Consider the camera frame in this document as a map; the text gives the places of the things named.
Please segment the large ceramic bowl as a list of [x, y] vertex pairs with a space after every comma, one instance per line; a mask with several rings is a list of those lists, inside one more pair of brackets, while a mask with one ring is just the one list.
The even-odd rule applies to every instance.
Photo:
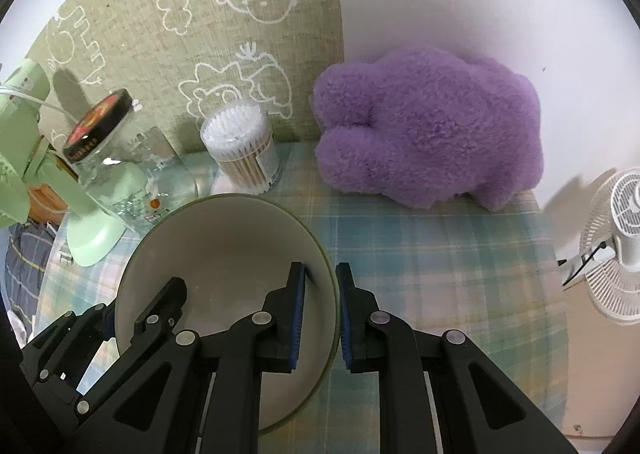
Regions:
[[125, 352], [134, 320], [166, 282], [186, 282], [178, 330], [223, 332], [262, 308], [285, 285], [294, 262], [307, 269], [296, 369], [262, 378], [259, 428], [276, 430], [310, 401], [333, 363], [338, 295], [330, 259], [311, 230], [260, 197], [224, 194], [186, 205], [142, 238], [120, 280], [115, 310], [117, 349]]

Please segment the blue plaid bedding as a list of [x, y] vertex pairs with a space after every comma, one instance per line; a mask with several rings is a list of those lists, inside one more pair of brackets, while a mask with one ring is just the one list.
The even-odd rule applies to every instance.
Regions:
[[1, 297], [10, 322], [29, 336], [56, 226], [28, 220], [1, 230]]

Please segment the plaid tablecloth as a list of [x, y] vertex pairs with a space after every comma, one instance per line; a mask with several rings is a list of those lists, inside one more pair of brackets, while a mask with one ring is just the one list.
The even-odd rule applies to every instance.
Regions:
[[[314, 142], [280, 143], [282, 174], [264, 197], [303, 220], [332, 262], [416, 330], [465, 332], [561, 427], [567, 324], [552, 239], [535, 196], [488, 212], [467, 197], [411, 210], [380, 196], [343, 195], [318, 175]], [[125, 233], [91, 268], [76, 266], [58, 230], [43, 274], [35, 331], [67, 310], [108, 304], [140, 238]], [[259, 439], [258, 453], [378, 453], [378, 382], [351, 375], [340, 347], [303, 411]]]

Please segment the green desk fan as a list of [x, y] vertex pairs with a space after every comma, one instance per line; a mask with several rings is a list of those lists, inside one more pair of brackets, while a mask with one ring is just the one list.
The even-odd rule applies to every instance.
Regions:
[[86, 191], [39, 132], [40, 107], [49, 92], [46, 73], [30, 58], [1, 85], [1, 225], [26, 222], [32, 190], [47, 186], [70, 212], [66, 236], [74, 261], [93, 266], [125, 232], [115, 209], [144, 193], [145, 175], [133, 164], [109, 158]]

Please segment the glass jar with black lid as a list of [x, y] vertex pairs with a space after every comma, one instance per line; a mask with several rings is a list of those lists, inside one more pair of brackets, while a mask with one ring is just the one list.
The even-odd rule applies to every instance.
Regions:
[[63, 154], [87, 194], [140, 235], [198, 198], [191, 171], [125, 89], [88, 110]]

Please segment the cotton swab container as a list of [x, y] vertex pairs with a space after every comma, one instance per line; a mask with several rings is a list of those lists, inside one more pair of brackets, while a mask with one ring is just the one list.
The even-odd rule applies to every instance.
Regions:
[[280, 158], [267, 113], [254, 101], [228, 103], [205, 119], [201, 140], [238, 191], [262, 194], [280, 178]]

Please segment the white standing fan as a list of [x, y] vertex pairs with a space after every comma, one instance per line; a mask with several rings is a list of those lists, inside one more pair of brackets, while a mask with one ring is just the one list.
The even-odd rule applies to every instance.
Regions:
[[639, 323], [639, 182], [637, 167], [612, 174], [593, 195], [578, 254], [558, 262], [562, 286], [584, 281], [596, 309], [618, 325]]

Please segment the purple plush toy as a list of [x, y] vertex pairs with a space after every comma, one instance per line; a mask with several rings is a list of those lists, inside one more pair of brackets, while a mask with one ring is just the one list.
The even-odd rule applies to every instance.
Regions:
[[462, 194], [496, 211], [544, 172], [537, 92], [491, 58], [431, 47], [328, 67], [314, 83], [322, 179], [428, 208]]

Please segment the green cartoon wall cloth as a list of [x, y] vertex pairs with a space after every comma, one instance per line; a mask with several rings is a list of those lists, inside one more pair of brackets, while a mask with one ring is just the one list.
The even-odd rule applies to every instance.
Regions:
[[343, 50], [340, 0], [62, 0], [28, 54], [50, 80], [39, 128], [53, 144], [126, 89], [195, 152], [202, 122], [237, 100], [258, 103], [278, 140], [316, 140], [311, 89]]

